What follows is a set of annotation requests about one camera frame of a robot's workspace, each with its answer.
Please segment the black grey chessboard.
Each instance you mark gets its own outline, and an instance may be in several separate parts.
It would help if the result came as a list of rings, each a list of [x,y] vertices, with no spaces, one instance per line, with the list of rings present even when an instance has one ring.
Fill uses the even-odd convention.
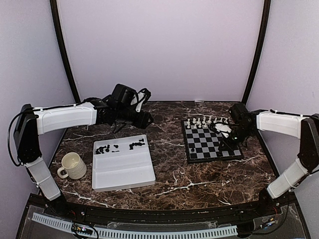
[[[181,121],[181,129],[188,163],[241,160],[244,158],[240,147],[236,147],[233,151],[218,150],[223,139],[222,134],[216,134],[209,128],[187,129],[185,121],[185,119]]]

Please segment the white plastic tray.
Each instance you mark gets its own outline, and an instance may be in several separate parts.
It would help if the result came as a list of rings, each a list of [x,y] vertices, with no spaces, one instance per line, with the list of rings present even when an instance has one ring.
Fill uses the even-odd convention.
[[[139,139],[145,145],[129,150],[129,144]],[[95,154],[104,145],[119,145],[119,152]],[[107,192],[153,185],[156,176],[145,134],[96,141],[93,144],[92,189]]]

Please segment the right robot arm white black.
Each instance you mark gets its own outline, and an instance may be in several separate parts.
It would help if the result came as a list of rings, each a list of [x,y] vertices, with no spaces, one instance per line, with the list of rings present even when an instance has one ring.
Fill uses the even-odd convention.
[[[294,156],[280,176],[260,193],[262,198],[254,211],[265,216],[274,207],[274,199],[284,195],[319,171],[319,116],[280,112],[277,110],[249,111],[243,103],[236,103],[229,113],[233,121],[231,131],[221,141],[221,149],[234,150],[249,137],[260,133],[266,136],[267,146],[276,157]]]

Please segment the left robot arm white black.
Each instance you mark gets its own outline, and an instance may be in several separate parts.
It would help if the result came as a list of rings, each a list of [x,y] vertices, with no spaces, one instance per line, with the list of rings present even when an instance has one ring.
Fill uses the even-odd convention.
[[[10,122],[7,131],[7,145],[13,139],[17,159],[16,167],[25,166],[36,186],[51,202],[51,209],[59,217],[70,213],[70,205],[62,200],[63,194],[46,166],[39,146],[39,136],[47,132],[82,125],[108,124],[124,127],[128,124],[145,129],[154,119],[142,106],[151,97],[143,88],[136,90],[117,84],[113,92],[100,98],[87,98],[72,105],[54,107],[32,107],[26,104]]]

